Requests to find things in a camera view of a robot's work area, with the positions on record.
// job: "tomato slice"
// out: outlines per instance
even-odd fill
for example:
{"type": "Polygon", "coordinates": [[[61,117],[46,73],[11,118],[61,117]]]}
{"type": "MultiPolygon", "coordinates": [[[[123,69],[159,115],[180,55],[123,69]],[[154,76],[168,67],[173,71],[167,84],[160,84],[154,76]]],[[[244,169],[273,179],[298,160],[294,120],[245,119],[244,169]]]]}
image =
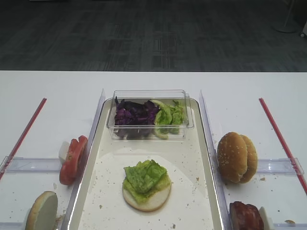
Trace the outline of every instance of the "tomato slice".
{"type": "Polygon", "coordinates": [[[87,137],[80,136],[79,141],[71,140],[68,154],[59,173],[59,181],[64,185],[71,185],[76,179],[81,156],[87,144],[87,137]]]}

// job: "bottom bun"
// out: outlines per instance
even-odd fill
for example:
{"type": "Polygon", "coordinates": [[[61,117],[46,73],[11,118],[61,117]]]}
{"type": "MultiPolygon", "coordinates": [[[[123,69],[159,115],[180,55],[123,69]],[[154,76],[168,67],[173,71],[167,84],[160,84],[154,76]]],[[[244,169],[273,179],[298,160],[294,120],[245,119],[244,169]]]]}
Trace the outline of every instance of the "bottom bun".
{"type": "Polygon", "coordinates": [[[124,199],[129,205],[143,212],[152,212],[162,207],[162,205],[166,202],[171,192],[171,187],[172,184],[170,184],[165,189],[156,192],[143,204],[138,204],[130,192],[125,188],[122,188],[122,191],[124,199]]]}
{"type": "Polygon", "coordinates": [[[45,191],[34,202],[25,230],[53,230],[58,210],[57,194],[45,191]]]}

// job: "top bun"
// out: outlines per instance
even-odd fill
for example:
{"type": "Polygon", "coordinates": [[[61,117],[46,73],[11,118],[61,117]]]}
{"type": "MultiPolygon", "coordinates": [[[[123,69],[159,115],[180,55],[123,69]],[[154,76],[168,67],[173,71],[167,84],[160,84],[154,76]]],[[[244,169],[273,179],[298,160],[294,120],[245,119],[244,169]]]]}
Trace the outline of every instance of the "top bun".
{"type": "Polygon", "coordinates": [[[257,153],[252,141],[235,132],[227,133],[217,147],[221,176],[234,183],[250,181],[257,170],[257,153]]]}

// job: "purple cabbage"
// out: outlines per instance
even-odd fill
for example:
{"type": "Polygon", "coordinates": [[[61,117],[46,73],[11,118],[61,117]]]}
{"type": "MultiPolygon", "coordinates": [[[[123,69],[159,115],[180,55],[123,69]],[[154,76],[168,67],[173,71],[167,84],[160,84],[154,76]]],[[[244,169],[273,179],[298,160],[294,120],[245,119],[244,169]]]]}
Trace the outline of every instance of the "purple cabbage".
{"type": "MultiPolygon", "coordinates": [[[[155,106],[153,102],[147,101],[144,104],[125,101],[122,99],[120,103],[117,97],[115,125],[154,125],[156,114],[159,112],[159,107],[155,106]]],[[[136,139],[147,137],[151,133],[148,128],[125,128],[118,129],[116,134],[120,138],[124,138],[127,134],[127,139],[136,139]]]]}

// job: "gray carpet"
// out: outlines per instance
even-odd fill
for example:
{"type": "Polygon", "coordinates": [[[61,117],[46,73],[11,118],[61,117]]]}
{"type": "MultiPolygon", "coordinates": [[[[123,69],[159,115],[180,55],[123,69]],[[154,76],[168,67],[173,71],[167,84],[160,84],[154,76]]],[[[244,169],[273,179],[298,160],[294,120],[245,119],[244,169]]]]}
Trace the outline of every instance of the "gray carpet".
{"type": "Polygon", "coordinates": [[[281,0],[2,0],[0,70],[305,72],[307,40],[271,29],[286,13],[281,0]]]}

